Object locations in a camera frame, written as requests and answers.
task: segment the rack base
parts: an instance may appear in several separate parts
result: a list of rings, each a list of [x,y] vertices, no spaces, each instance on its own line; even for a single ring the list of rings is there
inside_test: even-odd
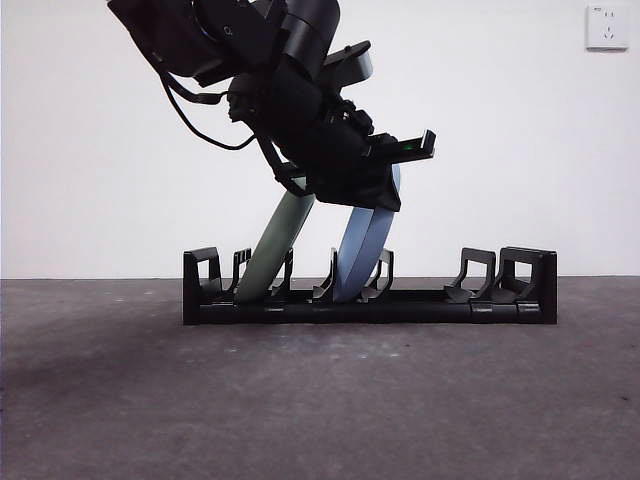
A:
[[[393,285],[393,253],[385,251],[378,270],[360,298],[349,304],[332,302],[335,278],[335,251],[331,274],[313,290],[291,288],[293,252],[285,261],[285,280],[274,287],[259,304],[238,305],[234,291],[240,265],[250,261],[251,251],[234,258],[234,280],[222,289],[220,263],[215,248],[186,252],[183,322],[185,325],[234,324],[524,324],[556,325],[557,255],[555,252],[505,248],[500,271],[495,275],[495,254],[465,249],[460,275],[441,290],[402,290]],[[198,264],[209,262],[209,277],[201,280]],[[487,278],[479,290],[465,290],[470,261],[487,265]],[[382,266],[389,276],[381,288]],[[515,277],[515,264],[531,265],[528,281]]]

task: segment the gray floor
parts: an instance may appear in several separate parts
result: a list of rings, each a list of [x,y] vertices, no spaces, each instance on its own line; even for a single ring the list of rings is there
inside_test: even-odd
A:
[[[180,326],[175,281],[3,283],[3,476],[640,478],[640,278],[559,327]]]

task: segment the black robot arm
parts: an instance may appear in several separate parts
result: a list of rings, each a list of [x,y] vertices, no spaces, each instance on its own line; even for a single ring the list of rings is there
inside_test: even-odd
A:
[[[369,42],[328,55],[340,20],[336,0],[110,0],[160,75],[167,93],[218,104],[255,133],[276,180],[296,195],[328,203],[400,209],[391,166],[431,158],[435,135],[398,142],[374,135],[369,115],[341,96],[372,74]],[[210,86],[233,78],[224,94],[192,93],[173,75]],[[214,145],[229,147],[201,134]],[[288,162],[284,163],[276,150]],[[306,177],[301,189],[296,177]]]

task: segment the wall socket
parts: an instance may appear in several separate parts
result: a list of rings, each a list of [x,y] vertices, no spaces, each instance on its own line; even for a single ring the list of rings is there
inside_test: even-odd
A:
[[[587,7],[587,49],[627,50],[629,48],[629,7],[589,5]]]

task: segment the black stand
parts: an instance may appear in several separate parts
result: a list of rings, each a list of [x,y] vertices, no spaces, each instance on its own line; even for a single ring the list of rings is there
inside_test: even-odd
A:
[[[393,252],[385,250],[370,283],[349,304],[334,304],[337,252],[331,255],[327,279],[313,290],[294,290],[293,250],[285,260],[285,279],[262,303],[237,305],[235,289],[240,267],[251,260],[251,250],[234,256],[233,281],[223,290],[220,259],[215,248],[184,254],[185,325],[230,324],[330,324],[330,323],[471,323],[557,324],[557,255],[555,252],[504,248],[496,276],[496,254],[464,249],[462,267],[453,284],[442,290],[394,290]],[[201,280],[198,264],[209,263],[209,275]],[[469,262],[487,266],[479,290],[463,288]],[[531,265],[529,281],[516,278],[516,263]],[[387,278],[382,281],[384,266]]]

